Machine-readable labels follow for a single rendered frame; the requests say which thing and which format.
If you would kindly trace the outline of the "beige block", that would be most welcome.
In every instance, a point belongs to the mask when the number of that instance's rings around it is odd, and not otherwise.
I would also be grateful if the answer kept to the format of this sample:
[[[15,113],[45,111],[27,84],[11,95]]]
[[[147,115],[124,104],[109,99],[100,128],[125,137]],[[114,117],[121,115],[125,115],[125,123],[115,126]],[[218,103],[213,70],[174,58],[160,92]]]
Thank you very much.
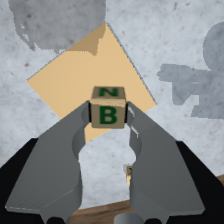
[[[124,87],[94,86],[90,98],[91,127],[124,129],[126,103]]]
[[[127,184],[130,184],[131,171],[132,171],[132,167],[126,167],[126,180],[127,180]]]

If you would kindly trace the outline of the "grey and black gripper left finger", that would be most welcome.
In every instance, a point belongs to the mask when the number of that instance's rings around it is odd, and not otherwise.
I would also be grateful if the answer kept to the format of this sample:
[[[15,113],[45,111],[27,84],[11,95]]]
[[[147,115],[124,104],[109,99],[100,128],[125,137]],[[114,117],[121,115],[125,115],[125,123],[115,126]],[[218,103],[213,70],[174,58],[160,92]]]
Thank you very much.
[[[0,224],[46,224],[52,216],[70,224],[82,204],[79,152],[86,144],[84,123],[91,122],[87,100],[0,168]]]

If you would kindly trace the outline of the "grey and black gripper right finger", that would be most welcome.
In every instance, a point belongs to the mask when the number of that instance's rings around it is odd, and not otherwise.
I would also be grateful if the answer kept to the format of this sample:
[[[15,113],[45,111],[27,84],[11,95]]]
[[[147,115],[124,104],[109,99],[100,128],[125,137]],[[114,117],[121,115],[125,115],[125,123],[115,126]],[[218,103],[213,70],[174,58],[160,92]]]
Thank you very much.
[[[125,123],[137,159],[131,171],[130,207],[141,224],[150,218],[162,224],[224,224],[224,185],[191,149],[130,101]]]

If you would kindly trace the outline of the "tan flat mat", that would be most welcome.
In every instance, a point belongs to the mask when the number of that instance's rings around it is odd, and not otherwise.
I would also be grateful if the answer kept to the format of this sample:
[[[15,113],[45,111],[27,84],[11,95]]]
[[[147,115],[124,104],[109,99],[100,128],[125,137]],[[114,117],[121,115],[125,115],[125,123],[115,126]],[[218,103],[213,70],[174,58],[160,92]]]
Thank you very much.
[[[27,83],[61,119],[90,100],[93,86],[123,86],[143,112],[156,106],[106,22]]]

